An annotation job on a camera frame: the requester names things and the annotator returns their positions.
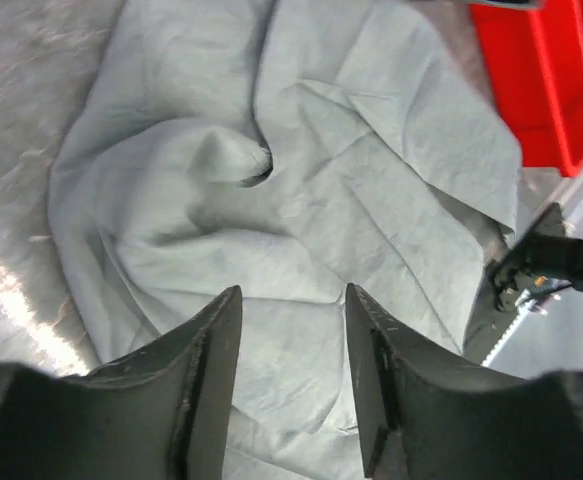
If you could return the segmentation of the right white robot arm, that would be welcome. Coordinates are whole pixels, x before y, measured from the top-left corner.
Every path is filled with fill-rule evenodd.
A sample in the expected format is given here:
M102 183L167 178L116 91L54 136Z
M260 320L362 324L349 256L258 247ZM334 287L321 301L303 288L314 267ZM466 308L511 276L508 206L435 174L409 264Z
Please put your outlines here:
M560 204L550 204L493 266L489 283L500 312L512 312L568 288L583 292L583 238L567 235Z

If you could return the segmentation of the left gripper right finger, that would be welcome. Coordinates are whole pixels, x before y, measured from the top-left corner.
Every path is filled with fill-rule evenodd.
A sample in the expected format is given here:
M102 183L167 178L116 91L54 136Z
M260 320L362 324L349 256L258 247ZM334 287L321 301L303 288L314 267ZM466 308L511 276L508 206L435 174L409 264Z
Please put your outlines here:
M366 478L583 479L583 372L474 364L353 284L345 313Z

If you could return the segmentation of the grey shirt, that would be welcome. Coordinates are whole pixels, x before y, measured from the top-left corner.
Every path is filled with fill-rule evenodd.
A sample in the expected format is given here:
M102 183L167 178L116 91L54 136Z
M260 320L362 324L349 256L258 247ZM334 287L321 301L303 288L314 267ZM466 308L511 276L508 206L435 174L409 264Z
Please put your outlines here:
M129 1L49 222L103 362L242 289L225 478L359 479L347 285L460 353L520 160L409 5Z

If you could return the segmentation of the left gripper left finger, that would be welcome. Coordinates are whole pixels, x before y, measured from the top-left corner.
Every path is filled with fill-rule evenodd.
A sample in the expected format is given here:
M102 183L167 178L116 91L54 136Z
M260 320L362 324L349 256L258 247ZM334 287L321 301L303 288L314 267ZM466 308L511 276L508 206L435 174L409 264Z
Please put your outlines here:
M218 479L242 327L230 287L87 375L0 363L0 479Z

